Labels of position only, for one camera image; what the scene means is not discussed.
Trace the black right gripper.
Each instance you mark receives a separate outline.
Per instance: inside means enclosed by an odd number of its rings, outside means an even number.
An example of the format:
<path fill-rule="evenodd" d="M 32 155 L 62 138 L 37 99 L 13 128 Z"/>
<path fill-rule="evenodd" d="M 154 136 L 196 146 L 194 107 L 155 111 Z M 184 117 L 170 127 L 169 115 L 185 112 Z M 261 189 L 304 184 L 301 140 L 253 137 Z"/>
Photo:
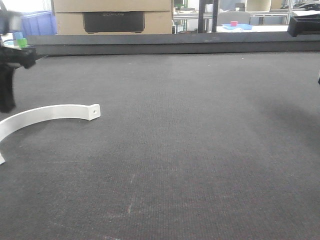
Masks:
<path fill-rule="evenodd" d="M 320 15 L 292 16 L 288 24 L 287 32 L 292 37 L 297 37 L 298 35 L 319 35 Z"/>

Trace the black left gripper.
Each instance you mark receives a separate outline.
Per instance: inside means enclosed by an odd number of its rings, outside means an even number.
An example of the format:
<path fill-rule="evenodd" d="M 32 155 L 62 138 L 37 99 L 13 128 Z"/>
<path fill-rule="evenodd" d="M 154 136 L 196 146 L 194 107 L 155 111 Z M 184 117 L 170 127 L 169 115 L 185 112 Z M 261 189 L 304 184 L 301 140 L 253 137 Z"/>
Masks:
<path fill-rule="evenodd" d="M 36 64 L 34 47 L 11 48 L 0 45 L 0 111 L 9 113 L 16 107 L 13 92 L 13 76 L 17 66 L 30 69 Z"/>

